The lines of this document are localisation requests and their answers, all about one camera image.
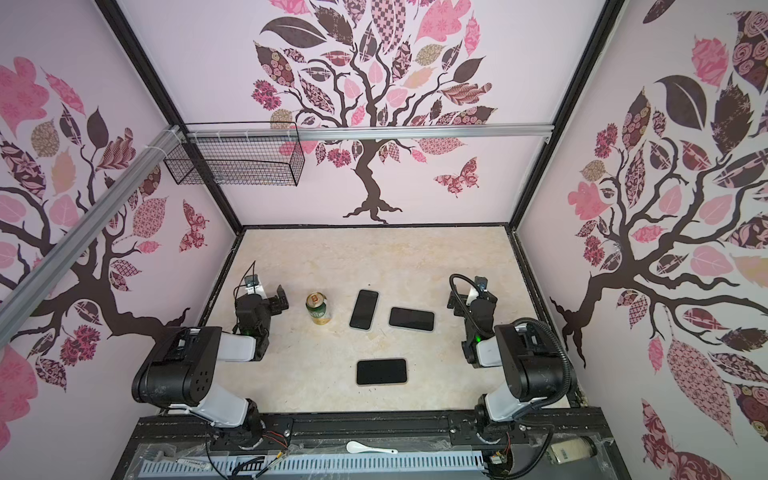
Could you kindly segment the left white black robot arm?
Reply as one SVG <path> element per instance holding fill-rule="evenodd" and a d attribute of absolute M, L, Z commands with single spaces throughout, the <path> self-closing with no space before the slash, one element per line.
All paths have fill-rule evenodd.
<path fill-rule="evenodd" d="M 256 402 L 218 384 L 215 370 L 224 362 L 263 360 L 271 320 L 289 308 L 287 295 L 281 286 L 271 297 L 259 286 L 248 287 L 234 306 L 236 325 L 231 333 L 218 326 L 173 327 L 156 343 L 135 375 L 133 399 L 203 419 L 243 450 L 254 449 L 264 441 L 285 447 L 285 437 L 269 429 Z"/>

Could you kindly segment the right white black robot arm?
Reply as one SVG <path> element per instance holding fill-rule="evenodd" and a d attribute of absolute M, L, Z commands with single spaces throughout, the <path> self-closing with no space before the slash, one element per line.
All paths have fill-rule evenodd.
<path fill-rule="evenodd" d="M 555 333 L 537 319 L 496 325 L 497 299 L 490 293 L 452 293 L 447 307 L 464 321 L 465 360 L 475 369 L 499 367 L 504 382 L 480 396 L 474 408 L 474 432 L 487 445 L 501 441 L 487 431 L 511 425 L 527 414 L 552 406 L 577 386 L 576 374 Z"/>

